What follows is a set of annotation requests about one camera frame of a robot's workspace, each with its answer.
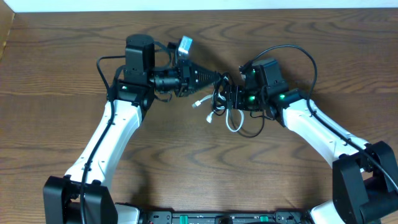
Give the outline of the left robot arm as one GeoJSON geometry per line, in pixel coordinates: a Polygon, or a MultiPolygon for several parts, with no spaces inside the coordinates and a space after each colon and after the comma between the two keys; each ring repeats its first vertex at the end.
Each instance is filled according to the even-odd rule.
{"type": "Polygon", "coordinates": [[[43,188],[47,223],[143,223],[139,208],[115,203],[113,175],[133,133],[157,98],[186,97],[217,82],[221,75],[187,58],[192,39],[163,45],[145,34],[126,39],[125,63],[105,83],[107,102],[88,145],[63,177],[51,176],[43,188]]]}

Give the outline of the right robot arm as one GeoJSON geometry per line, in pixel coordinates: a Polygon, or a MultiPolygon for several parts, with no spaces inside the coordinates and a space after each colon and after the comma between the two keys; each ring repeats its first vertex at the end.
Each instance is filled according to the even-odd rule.
{"type": "Polygon", "coordinates": [[[384,141],[371,144],[330,119],[299,89],[291,90],[274,59],[249,62],[245,84],[223,84],[227,109],[262,113],[301,136],[332,168],[332,196],[309,211],[312,223],[372,223],[397,211],[397,162],[384,141]]]}

